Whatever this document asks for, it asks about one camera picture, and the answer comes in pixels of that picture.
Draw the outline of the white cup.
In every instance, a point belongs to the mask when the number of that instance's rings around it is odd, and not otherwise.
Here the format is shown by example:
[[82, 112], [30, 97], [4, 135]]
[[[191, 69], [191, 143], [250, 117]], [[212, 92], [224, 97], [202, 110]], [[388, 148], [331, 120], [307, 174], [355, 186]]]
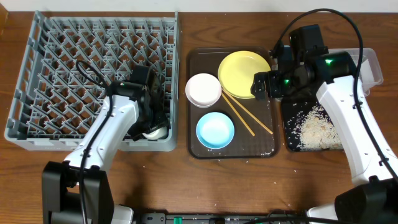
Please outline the white cup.
[[158, 139], [164, 139], [168, 136], [168, 129], [167, 127], [162, 127], [159, 128], [149, 134], [143, 133], [142, 134], [146, 139], [148, 140], [158, 140]]

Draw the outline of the light blue bowl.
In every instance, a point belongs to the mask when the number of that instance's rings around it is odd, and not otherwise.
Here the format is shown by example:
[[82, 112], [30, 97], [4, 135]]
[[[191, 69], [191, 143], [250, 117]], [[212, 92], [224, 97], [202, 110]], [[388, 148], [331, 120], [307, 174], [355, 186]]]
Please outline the light blue bowl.
[[224, 113], [203, 115], [195, 128], [199, 142], [208, 149], [222, 149], [234, 138], [235, 128], [231, 118]]

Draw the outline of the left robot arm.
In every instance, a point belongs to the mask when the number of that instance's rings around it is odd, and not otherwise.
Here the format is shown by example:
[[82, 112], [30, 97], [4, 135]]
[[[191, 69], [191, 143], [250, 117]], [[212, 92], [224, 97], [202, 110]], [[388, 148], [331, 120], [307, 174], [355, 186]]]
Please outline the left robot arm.
[[44, 223], [132, 223], [132, 208], [116, 205], [107, 173], [125, 135], [165, 139], [160, 78], [137, 65], [129, 79], [95, 85], [106, 90], [101, 111], [82, 142], [63, 162], [48, 162], [42, 173]]

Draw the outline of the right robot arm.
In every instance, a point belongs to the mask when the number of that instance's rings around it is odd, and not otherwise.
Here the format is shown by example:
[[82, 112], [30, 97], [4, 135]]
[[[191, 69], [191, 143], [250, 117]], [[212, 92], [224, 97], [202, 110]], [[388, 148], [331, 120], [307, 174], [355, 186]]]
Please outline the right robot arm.
[[355, 77], [348, 52], [329, 53], [318, 25], [289, 34], [272, 57], [277, 70], [254, 76], [251, 93], [262, 99], [297, 97], [308, 91], [335, 126], [348, 158], [354, 188], [333, 203], [311, 208], [308, 217], [351, 223], [397, 223], [397, 156], [386, 142]]

